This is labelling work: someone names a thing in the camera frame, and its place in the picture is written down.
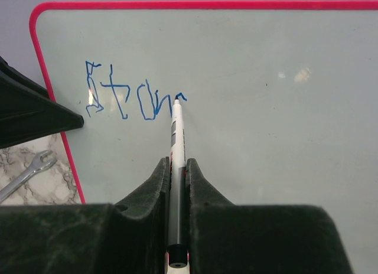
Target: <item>whiteboard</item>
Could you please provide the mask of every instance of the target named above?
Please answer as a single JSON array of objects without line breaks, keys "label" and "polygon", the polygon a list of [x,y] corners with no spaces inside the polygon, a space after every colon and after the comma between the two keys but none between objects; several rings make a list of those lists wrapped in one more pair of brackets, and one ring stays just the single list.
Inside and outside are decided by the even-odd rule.
[{"label": "whiteboard", "polygon": [[117,202],[169,155],[182,93],[187,158],[223,195],[324,207],[355,270],[376,273],[377,7],[38,6],[30,28],[50,97],[85,121],[63,139],[86,202]]}]

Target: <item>wrench jaw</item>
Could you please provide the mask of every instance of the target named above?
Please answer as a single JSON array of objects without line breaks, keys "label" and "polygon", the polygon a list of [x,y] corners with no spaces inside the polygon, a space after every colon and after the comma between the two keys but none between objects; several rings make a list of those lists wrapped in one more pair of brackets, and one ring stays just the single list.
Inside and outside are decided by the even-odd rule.
[{"label": "wrench jaw", "polygon": [[33,167],[35,173],[49,169],[57,162],[56,157],[52,157],[48,161],[44,161],[44,158],[49,156],[51,153],[53,153],[51,150],[45,150],[35,155],[31,161],[31,166]]}]

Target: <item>red whiteboard frame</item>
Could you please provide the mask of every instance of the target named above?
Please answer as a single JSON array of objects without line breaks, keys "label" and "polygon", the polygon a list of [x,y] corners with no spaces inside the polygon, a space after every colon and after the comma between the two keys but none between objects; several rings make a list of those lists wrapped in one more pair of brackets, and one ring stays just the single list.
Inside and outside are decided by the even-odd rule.
[{"label": "red whiteboard frame", "polygon": [[[45,2],[34,8],[30,15],[31,39],[41,67],[48,95],[56,101],[35,25],[39,15],[47,10],[85,9],[239,9],[239,10],[378,10],[378,1],[96,1],[96,2]],[[67,136],[61,133],[64,148],[71,166],[80,200],[85,204],[83,190],[73,161]]]}]

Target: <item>blue marker writing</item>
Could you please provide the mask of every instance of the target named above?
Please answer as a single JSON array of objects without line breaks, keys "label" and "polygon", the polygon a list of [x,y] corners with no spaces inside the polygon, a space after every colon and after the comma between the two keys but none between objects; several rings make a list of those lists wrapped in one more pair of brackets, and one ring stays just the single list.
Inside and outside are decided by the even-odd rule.
[{"label": "blue marker writing", "polygon": [[[142,100],[141,100],[141,95],[140,95],[140,90],[143,88],[143,87],[147,87],[147,92],[149,94],[149,98],[151,100],[151,106],[152,106],[152,111],[153,111],[153,117],[152,118],[148,118],[146,117],[146,114],[145,114],[145,111],[144,111],[144,108],[143,108],[143,104],[142,104]],[[154,97],[152,96],[152,92],[151,92],[151,88],[149,86],[149,83],[148,83],[148,80],[146,79],[146,84],[141,84],[138,86],[137,90],[136,90],[136,96],[138,97],[138,102],[139,102],[139,107],[141,108],[141,113],[142,113],[142,116],[145,120],[154,120],[156,118],[156,116],[159,114],[160,110],[161,110],[161,106],[163,105],[164,101],[166,99],[168,99],[168,105],[169,105],[169,109],[170,109],[170,115],[172,117],[172,102],[171,102],[171,96],[170,95],[165,95],[160,101],[159,101],[159,90],[156,90],[155,91],[155,102],[154,102]],[[185,96],[182,94],[182,93],[179,93],[176,95],[177,97],[181,97],[183,100],[187,101],[187,99],[185,98]]]},{"label": "blue marker writing", "polygon": [[118,100],[118,97],[117,97],[117,94],[116,94],[116,91],[115,91],[115,87],[125,87],[128,89],[128,93],[125,97],[125,103],[128,101],[129,99],[129,96],[130,96],[130,86],[129,85],[126,85],[126,84],[113,84],[113,64],[110,65],[110,74],[109,74],[109,80],[110,80],[110,84],[103,84],[102,82],[100,82],[101,86],[102,87],[110,87],[112,88],[112,91],[113,91],[113,95],[114,95],[114,98],[116,99],[116,102],[117,102],[117,105],[118,105],[118,109],[120,111],[120,114],[122,116],[122,119],[127,119],[128,118],[128,114],[125,114],[122,110],[122,107],[120,106],[120,103],[119,103],[119,100]]},{"label": "blue marker writing", "polygon": [[89,105],[87,105],[85,107],[85,109],[87,110],[87,113],[90,117],[90,113],[89,113],[90,107],[97,108],[98,110],[96,111],[96,113],[101,112],[104,109],[104,107],[100,104],[100,99],[99,99],[99,95],[97,93],[96,85],[95,85],[95,82],[92,79],[93,69],[96,68],[96,67],[100,67],[101,64],[100,63],[95,64],[94,62],[90,63],[89,61],[86,61],[85,65],[86,65],[86,69],[87,69],[87,85],[88,85],[88,90],[89,90],[89,94],[90,94],[89,95]]}]

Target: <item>blue handwriting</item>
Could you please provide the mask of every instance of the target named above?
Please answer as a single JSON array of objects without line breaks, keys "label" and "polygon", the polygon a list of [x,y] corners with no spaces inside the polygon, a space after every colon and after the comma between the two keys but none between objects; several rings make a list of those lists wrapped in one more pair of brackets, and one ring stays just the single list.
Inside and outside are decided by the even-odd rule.
[{"label": "blue handwriting", "polygon": [[[97,93],[95,81],[92,78],[93,70],[97,67],[100,67],[100,66],[102,66],[102,65],[101,64],[95,64],[94,62],[91,63],[89,61],[86,61],[87,85],[88,85],[89,94],[90,94],[90,96],[89,96],[90,101],[89,101],[89,105],[86,106],[86,110],[87,110],[89,117],[91,117],[90,112],[89,112],[90,107],[97,108],[97,110],[95,111],[96,113],[101,112],[105,109],[100,103],[99,94]],[[104,84],[104,83],[100,82],[100,85],[104,88],[111,88],[112,89],[112,92],[113,92],[114,98],[117,102],[117,106],[118,106],[118,109],[120,111],[120,115],[121,115],[122,119],[128,119],[129,116],[128,116],[127,113],[124,112],[124,108],[122,108],[121,104],[127,103],[128,99],[130,97],[131,88],[127,84],[113,84],[113,64],[110,65],[109,82],[110,82],[109,84]],[[159,90],[155,90],[154,95],[152,95],[151,87],[150,87],[147,79],[145,80],[145,83],[146,84],[143,84],[143,83],[140,84],[138,86],[138,88],[136,89],[136,96],[138,98],[139,107],[140,107],[143,118],[145,120],[154,120],[159,115],[159,112],[162,108],[162,105],[164,104],[164,101],[168,102],[168,108],[170,110],[170,115],[172,117],[171,95],[167,94],[161,100],[159,100]],[[126,97],[124,99],[122,98],[122,100],[119,100],[118,95],[116,93],[116,88],[117,88],[118,92],[120,91],[121,88],[127,89],[127,94],[126,94]],[[147,92],[149,94],[149,102],[151,102],[151,108],[152,108],[152,117],[146,116],[145,107],[144,107],[143,101],[141,100],[140,91],[141,91],[141,89],[144,89],[144,88],[147,89]],[[179,94],[175,95],[175,96],[177,98],[181,98],[184,101],[187,101],[187,98],[181,92]]]},{"label": "blue handwriting", "polygon": [[86,68],[87,68],[87,85],[88,85],[88,90],[89,90],[89,94],[90,94],[89,95],[89,98],[90,98],[89,105],[87,105],[85,107],[85,109],[87,110],[87,113],[90,117],[90,113],[89,113],[90,107],[97,108],[98,110],[96,111],[96,113],[101,112],[104,109],[104,107],[100,104],[100,99],[99,99],[99,95],[97,93],[96,85],[95,85],[95,82],[92,79],[93,69],[96,68],[96,67],[100,67],[101,64],[100,63],[95,64],[94,62],[90,63],[89,61],[86,61],[85,65],[86,65]]}]

